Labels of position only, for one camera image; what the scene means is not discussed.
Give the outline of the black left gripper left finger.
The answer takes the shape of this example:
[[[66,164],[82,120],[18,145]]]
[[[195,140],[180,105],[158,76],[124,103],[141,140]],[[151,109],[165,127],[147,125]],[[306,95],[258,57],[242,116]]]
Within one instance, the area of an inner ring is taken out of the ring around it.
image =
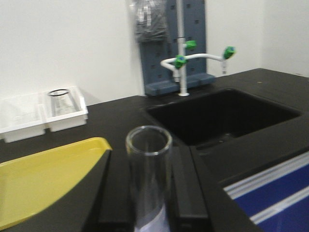
[[[129,181],[129,164],[125,149],[117,148],[110,151],[107,168],[84,225],[84,232],[134,231]]]

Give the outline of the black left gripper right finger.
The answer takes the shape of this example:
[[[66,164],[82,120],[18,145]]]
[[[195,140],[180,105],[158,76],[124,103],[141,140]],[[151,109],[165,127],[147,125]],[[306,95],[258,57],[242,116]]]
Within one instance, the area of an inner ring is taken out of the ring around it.
[[[197,158],[193,147],[172,147],[172,231],[260,232]]]

